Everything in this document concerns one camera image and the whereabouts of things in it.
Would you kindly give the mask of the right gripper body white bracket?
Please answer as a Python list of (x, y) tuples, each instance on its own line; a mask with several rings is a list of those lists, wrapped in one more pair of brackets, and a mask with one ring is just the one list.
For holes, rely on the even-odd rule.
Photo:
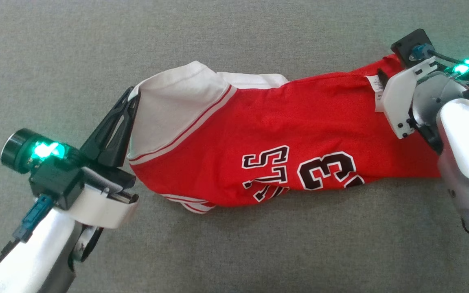
[(408, 60), (412, 65), (389, 78), (383, 88), (381, 112), (398, 138), (419, 132), (435, 140), (441, 110), (448, 103), (469, 100), (469, 58), (413, 49)]

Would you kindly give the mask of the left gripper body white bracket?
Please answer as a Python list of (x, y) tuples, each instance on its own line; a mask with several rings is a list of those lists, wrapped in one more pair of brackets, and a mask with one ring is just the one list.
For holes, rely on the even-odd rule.
[(136, 182), (134, 175), (91, 161), (81, 149), (28, 128), (8, 138), (0, 160), (13, 171), (28, 174), (35, 202), (23, 220), (25, 227), (34, 227), (56, 210), (84, 225), (116, 229), (137, 208), (138, 196), (127, 192)]

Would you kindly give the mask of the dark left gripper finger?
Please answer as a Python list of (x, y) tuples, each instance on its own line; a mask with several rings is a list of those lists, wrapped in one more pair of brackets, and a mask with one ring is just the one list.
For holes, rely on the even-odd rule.
[(100, 152), (100, 164), (122, 167), (138, 110), (140, 94), (130, 97), (124, 93), (103, 120), (104, 146)]
[[(134, 87), (129, 87), (124, 93), (132, 94), (133, 89)], [(81, 152), (91, 161), (100, 161), (100, 152), (103, 149), (105, 139), (105, 130), (103, 129), (104, 118), (81, 147)]]

